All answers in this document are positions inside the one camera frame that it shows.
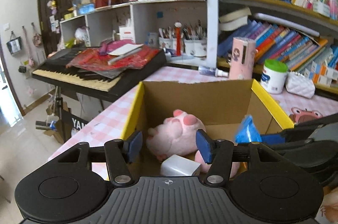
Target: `white quilted purse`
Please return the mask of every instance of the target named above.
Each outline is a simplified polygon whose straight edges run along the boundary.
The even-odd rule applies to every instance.
[[[285,82],[286,90],[292,94],[311,98],[315,94],[313,81],[298,72],[289,72]]]

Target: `pink checkered tablecloth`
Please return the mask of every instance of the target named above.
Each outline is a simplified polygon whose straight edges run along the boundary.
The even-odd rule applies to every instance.
[[[145,81],[178,81],[193,84],[197,82],[213,82],[225,80],[221,77],[203,76],[195,70],[176,67],[163,67],[149,76]],[[90,146],[103,146],[105,142],[120,138],[126,122],[131,104],[134,100],[136,87],[128,91],[106,110],[90,121],[76,135],[62,145],[50,158],[53,159],[79,142],[88,142]],[[285,89],[282,94],[272,95],[281,108],[292,118],[316,118],[338,112],[338,102],[320,96],[311,99],[288,93]],[[107,178],[105,163],[94,163],[93,171]]]

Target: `light switch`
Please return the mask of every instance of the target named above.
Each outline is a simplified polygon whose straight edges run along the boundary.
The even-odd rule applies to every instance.
[[[3,25],[3,29],[4,30],[8,30],[10,28],[10,24],[9,23],[6,23]]]

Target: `pink plush toy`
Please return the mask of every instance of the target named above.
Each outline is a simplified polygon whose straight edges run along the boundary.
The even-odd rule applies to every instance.
[[[175,110],[173,116],[148,130],[147,148],[159,161],[173,154],[185,156],[193,153],[197,150],[196,131],[206,131],[202,121],[192,114]]]
[[[195,162],[201,164],[201,173],[207,173],[208,170],[210,169],[211,165],[204,163],[204,160],[199,151],[197,151],[195,154]],[[239,169],[240,164],[241,164],[240,162],[233,162],[233,165],[231,167],[230,178],[233,178],[235,176],[235,174],[237,173]]]

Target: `green lid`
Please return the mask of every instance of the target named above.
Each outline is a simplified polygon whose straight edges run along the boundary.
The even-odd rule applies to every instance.
[[[280,61],[271,60],[271,59],[265,60],[264,66],[273,70],[273,71],[281,72],[281,73],[287,72],[289,70],[289,68],[286,64],[284,64]]]

